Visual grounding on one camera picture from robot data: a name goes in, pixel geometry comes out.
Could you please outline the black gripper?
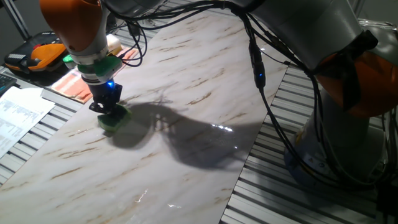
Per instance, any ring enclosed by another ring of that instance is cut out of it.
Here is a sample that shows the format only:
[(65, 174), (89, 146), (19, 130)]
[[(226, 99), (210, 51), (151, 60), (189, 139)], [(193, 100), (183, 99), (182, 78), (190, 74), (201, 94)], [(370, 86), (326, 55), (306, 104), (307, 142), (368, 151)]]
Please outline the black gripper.
[(110, 80), (100, 85), (90, 85), (89, 89), (94, 100), (89, 105), (89, 109), (96, 113), (106, 114), (108, 112), (107, 106), (109, 106), (110, 112), (116, 109), (123, 86), (115, 83), (114, 80)]

